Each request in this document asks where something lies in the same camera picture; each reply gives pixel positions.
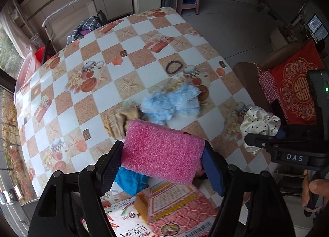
bolt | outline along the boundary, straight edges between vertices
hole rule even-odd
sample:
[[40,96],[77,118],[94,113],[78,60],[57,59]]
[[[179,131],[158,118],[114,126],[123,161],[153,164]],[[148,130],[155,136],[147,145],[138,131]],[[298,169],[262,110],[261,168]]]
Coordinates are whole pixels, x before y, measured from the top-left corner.
[[53,175],[54,175],[54,177],[59,177],[60,174],[61,174],[61,171],[60,170],[57,170],[57,171],[54,172]]
[[231,171],[237,170],[237,167],[235,165],[228,165],[228,169]]
[[263,177],[268,178],[270,176],[270,173],[264,170],[264,171],[262,171],[262,175],[263,175]]
[[89,165],[89,166],[87,166],[87,171],[89,171],[89,172],[94,171],[95,168],[96,167],[94,165]]

pink sponge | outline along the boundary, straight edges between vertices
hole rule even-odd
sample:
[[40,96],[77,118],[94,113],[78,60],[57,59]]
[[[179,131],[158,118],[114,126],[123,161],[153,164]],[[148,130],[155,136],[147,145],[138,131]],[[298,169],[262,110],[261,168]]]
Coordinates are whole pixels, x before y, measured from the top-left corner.
[[188,185],[194,178],[204,144],[198,136],[133,119],[128,126],[121,166]]

red pillow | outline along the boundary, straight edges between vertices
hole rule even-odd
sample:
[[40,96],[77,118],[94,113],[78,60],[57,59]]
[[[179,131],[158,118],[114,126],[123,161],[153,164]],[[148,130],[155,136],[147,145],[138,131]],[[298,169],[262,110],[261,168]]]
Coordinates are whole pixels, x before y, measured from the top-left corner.
[[308,70],[322,69],[323,63],[311,39],[303,49],[271,71],[289,124],[316,123],[314,103],[306,81]]

tablecloth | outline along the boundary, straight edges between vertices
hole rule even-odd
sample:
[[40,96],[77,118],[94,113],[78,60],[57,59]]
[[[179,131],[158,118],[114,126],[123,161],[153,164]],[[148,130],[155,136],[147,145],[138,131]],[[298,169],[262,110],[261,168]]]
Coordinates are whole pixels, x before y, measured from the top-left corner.
[[[167,74],[173,60],[183,67]],[[274,171],[268,153],[254,156],[243,149],[240,124],[253,104],[246,89],[207,40],[165,7],[85,35],[49,59],[17,93],[22,151],[37,195],[55,170],[81,171],[108,153],[115,141],[106,130],[107,116],[186,79],[202,91],[201,112],[175,116],[168,126],[208,139],[244,171]]]

red checkered fabric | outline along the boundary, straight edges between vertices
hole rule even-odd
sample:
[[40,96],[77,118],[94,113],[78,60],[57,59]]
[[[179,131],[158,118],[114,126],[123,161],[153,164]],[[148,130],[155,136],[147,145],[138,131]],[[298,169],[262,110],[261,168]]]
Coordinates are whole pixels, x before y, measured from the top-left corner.
[[258,65],[256,65],[256,66],[257,66],[257,72],[258,72],[258,82],[259,82],[260,86],[262,87],[262,90],[265,94],[265,97],[266,97],[268,103],[272,104],[273,101],[278,99],[281,109],[283,111],[283,114],[285,116],[285,119],[288,123],[288,117],[286,114],[286,110],[284,109],[284,105],[283,105],[282,99],[280,97],[276,83],[274,81],[273,75],[269,71],[262,71],[258,67]]

